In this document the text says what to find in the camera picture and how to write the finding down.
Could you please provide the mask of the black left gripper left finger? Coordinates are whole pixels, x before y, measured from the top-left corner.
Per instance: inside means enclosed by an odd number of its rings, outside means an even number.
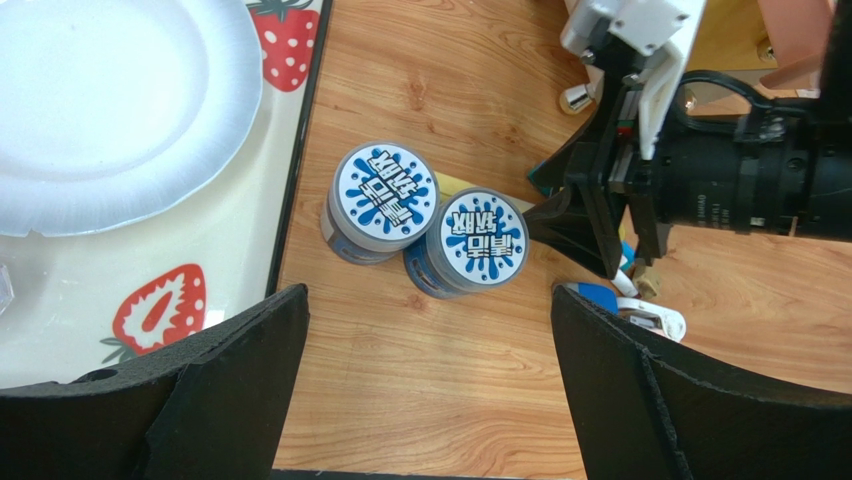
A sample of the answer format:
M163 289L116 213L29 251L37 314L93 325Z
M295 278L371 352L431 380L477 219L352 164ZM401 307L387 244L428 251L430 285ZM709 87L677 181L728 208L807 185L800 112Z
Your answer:
M1 392L5 479L266 479L310 321L295 284L70 383Z

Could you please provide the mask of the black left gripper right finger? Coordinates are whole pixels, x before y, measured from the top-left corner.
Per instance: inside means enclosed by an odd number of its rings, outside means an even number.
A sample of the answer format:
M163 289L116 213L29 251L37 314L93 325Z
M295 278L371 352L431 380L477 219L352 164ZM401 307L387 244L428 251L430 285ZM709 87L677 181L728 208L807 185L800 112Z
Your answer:
M591 479L847 479L851 398L630 324L557 287L551 323Z

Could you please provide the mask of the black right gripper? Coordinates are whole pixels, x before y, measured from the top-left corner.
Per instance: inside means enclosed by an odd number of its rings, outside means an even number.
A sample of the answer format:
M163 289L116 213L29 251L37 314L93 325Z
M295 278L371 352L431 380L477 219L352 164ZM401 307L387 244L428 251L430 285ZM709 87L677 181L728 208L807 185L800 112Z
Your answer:
M675 225L850 240L849 2L837 4L818 97L769 98L722 72L686 71L650 160L639 151L640 86L603 86L593 115L527 174L550 197L523 214L532 241L612 279L624 213L647 263L665 255Z

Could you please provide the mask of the blue patterned tape roll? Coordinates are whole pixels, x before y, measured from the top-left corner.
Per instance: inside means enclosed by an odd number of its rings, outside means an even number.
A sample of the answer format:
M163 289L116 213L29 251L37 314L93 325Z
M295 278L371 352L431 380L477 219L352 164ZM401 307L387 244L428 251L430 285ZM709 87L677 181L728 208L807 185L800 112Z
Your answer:
M416 151L392 141L355 147L325 197L322 236L345 261L382 263L424 235L441 202L438 178Z
M422 292L451 299L514 280L529 255L523 213L508 197L472 187L444 202L435 223L403 252L410 280Z

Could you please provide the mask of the round drawer storage box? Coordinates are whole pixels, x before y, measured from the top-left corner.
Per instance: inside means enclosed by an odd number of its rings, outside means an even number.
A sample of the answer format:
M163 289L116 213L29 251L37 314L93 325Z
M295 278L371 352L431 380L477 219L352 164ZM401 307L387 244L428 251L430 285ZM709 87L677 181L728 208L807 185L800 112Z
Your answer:
M815 88L835 17L834 1L569 1L562 47L601 53L622 41L641 63L647 117L662 116L681 74L714 70L771 90Z

